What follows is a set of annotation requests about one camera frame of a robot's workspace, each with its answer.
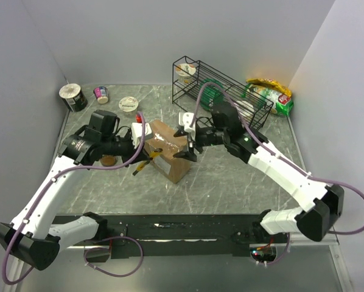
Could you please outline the brown cardboard express box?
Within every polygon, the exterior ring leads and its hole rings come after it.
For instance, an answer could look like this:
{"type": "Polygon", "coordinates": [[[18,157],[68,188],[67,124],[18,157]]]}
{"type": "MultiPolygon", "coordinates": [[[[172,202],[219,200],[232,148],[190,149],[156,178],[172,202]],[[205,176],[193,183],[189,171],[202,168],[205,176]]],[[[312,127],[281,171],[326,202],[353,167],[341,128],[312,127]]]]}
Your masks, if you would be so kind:
{"type": "Polygon", "coordinates": [[[144,148],[148,154],[156,149],[162,149],[160,155],[155,157],[151,164],[160,174],[170,182],[178,183],[190,170],[191,163],[188,160],[175,158],[174,154],[183,150],[187,145],[185,136],[174,137],[176,130],[166,125],[161,120],[155,119],[150,122],[153,137],[146,140],[144,148]]]}

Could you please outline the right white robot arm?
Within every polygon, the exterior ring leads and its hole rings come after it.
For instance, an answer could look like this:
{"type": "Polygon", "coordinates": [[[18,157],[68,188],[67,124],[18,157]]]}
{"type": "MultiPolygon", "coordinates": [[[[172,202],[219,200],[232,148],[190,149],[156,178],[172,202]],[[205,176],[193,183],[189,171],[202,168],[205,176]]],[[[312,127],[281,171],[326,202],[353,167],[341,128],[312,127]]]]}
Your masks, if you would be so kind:
{"type": "Polygon", "coordinates": [[[211,126],[199,127],[193,113],[179,113],[174,135],[186,136],[187,145],[175,157],[195,162],[195,151],[224,145],[231,155],[270,177],[298,203],[293,209],[263,211],[251,227],[257,241],[265,243],[276,234],[293,232],[322,241],[341,216],[343,188],[301,174],[264,135],[247,131],[236,108],[228,102],[214,106],[211,116],[211,126]]]}

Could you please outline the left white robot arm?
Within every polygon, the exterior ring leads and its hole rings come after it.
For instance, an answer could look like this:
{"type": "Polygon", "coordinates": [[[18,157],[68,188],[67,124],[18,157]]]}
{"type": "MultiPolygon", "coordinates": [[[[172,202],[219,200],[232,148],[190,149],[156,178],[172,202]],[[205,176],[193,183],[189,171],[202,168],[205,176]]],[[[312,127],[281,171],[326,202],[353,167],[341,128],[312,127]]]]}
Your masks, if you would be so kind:
{"type": "Polygon", "coordinates": [[[152,137],[152,130],[143,113],[137,113],[124,137],[117,135],[118,125],[115,113],[98,109],[86,125],[62,142],[32,199],[10,223],[0,223],[0,244],[8,256],[42,271],[72,245],[86,240],[99,245],[107,239],[107,219],[93,212],[56,227],[52,223],[69,192],[96,168],[94,163],[100,158],[119,156],[122,165],[128,166],[147,157],[144,142],[152,137]]]}

